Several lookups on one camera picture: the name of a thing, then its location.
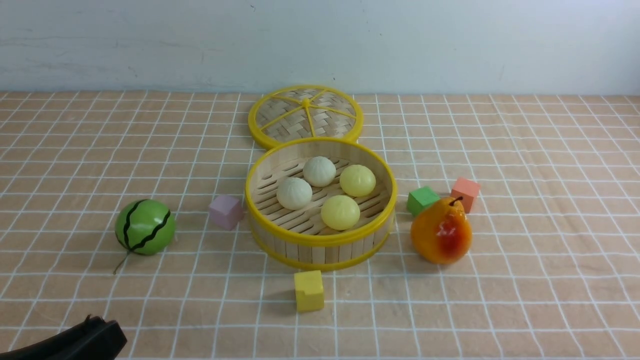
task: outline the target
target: toy pear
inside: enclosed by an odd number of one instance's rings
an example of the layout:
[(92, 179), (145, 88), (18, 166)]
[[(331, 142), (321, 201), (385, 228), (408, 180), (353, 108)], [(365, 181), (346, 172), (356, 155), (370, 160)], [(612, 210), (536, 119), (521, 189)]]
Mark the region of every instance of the toy pear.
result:
[(471, 248), (471, 225), (462, 199), (462, 196), (440, 199), (413, 220), (413, 247), (427, 261), (449, 265), (462, 258)]

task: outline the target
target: black object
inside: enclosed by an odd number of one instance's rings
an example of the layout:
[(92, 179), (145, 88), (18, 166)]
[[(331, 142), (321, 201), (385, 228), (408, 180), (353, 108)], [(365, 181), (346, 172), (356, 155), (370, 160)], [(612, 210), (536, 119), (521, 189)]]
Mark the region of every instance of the black object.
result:
[(114, 360), (126, 344), (118, 322), (89, 315), (49, 339), (0, 354), (0, 360)]

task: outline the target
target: green block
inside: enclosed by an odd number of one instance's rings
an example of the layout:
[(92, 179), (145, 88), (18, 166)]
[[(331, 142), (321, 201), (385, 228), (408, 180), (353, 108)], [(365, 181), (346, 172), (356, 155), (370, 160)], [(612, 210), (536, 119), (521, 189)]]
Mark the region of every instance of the green block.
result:
[(433, 205), (440, 200), (440, 196), (430, 187), (425, 186), (409, 193), (409, 199), (406, 201), (406, 209), (416, 217), (422, 210)]

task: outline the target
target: pink block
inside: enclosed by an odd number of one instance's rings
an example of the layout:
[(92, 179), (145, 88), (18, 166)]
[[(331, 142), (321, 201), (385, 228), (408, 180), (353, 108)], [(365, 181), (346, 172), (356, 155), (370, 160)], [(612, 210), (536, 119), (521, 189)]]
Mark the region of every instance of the pink block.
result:
[(243, 217), (242, 203), (233, 196), (219, 195), (209, 205), (209, 218), (225, 230), (232, 230)]

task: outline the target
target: pear stem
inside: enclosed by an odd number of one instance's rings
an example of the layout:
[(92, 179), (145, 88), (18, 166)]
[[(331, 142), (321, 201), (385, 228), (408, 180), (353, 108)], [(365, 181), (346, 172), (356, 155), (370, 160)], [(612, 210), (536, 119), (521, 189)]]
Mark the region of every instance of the pear stem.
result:
[(127, 251), (127, 255), (124, 256), (124, 259), (122, 259), (122, 261), (118, 264), (118, 266), (116, 266), (116, 268), (113, 269), (113, 275), (115, 275), (118, 272), (118, 269), (122, 266), (122, 264), (124, 264), (124, 262), (127, 260), (127, 258), (131, 253), (132, 253), (131, 250)]
[(462, 196), (459, 196), (459, 197), (457, 197), (457, 198), (453, 199), (453, 201), (449, 203), (449, 206), (453, 206), (453, 204), (455, 204), (455, 203), (456, 203), (456, 201), (461, 201), (462, 199), (463, 199), (463, 197), (462, 197)]

